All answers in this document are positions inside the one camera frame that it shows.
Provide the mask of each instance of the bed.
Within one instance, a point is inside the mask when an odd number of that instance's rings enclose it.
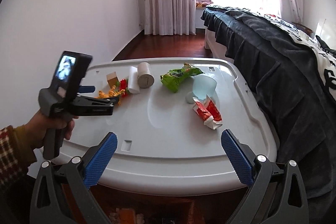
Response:
[[[274,124],[277,161],[298,162],[317,223],[336,196],[336,59],[271,16],[210,5],[201,19],[204,46],[238,67]]]

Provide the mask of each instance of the yellow sleeve cuff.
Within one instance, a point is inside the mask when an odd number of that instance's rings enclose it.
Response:
[[[26,131],[24,126],[20,126],[14,129],[14,139],[16,141],[17,147],[20,153],[20,160],[24,166],[30,166],[32,163],[36,162],[36,156],[33,149],[31,149],[30,144],[27,139]]]

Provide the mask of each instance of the human hand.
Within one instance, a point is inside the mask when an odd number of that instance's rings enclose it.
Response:
[[[24,125],[26,137],[32,149],[41,148],[43,146],[42,141],[48,128],[63,129],[66,126],[67,131],[65,138],[69,140],[72,130],[75,127],[74,120],[67,123],[60,118],[48,118],[44,116],[40,110]]]

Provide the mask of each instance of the device handle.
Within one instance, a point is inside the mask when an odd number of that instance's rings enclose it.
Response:
[[[49,128],[43,139],[43,157],[52,160],[59,156],[59,149],[63,145],[63,140],[67,127],[63,129]]]

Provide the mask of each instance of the crumpled green wrapper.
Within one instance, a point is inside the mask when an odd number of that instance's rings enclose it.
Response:
[[[160,79],[163,85],[165,85],[170,91],[177,92],[180,84],[190,76],[200,75],[202,72],[199,68],[196,68],[188,63],[184,63],[181,69],[171,69],[165,75],[160,75]]]

